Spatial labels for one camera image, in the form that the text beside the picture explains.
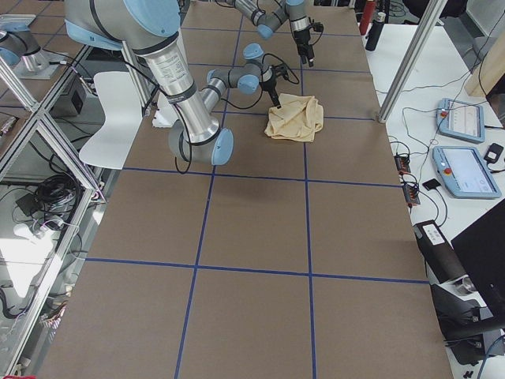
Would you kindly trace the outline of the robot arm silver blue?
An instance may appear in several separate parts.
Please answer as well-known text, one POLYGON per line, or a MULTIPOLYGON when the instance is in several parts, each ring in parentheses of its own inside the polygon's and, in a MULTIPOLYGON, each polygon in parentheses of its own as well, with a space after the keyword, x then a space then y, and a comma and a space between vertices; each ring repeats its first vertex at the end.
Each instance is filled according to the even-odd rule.
POLYGON ((319 42, 324 25, 308 16, 304 1, 276 1, 277 8, 271 12, 262 9, 258 1, 225 1, 226 7, 235 8, 246 16, 256 27, 263 39, 270 39, 286 22, 303 64, 314 66, 313 46, 319 42))
POLYGON ((257 43, 245 48, 242 67, 211 71, 206 87, 199 90, 177 44, 176 1, 67 1, 65 24, 69 37, 78 43, 108 50, 127 44, 146 61, 161 93, 178 114, 169 132, 170 150, 177 160, 214 166, 229 161, 234 136, 211 115, 228 88, 245 94, 262 88, 276 107, 280 105, 275 74, 257 43))

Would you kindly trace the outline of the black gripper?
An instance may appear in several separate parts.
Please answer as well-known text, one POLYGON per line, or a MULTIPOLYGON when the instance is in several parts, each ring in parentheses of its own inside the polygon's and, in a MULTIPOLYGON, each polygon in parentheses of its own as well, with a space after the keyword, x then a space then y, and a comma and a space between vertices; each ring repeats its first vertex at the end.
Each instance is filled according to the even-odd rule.
POLYGON ((294 42, 297 50, 300 51, 300 57, 303 64, 314 66, 314 50, 310 44, 310 31, 308 28, 293 32, 294 42))
POLYGON ((262 73, 260 87, 263 92, 268 92, 271 98, 272 105, 276 108, 280 108, 282 105, 279 100, 279 95, 276 92, 276 75, 272 70, 267 70, 262 73))

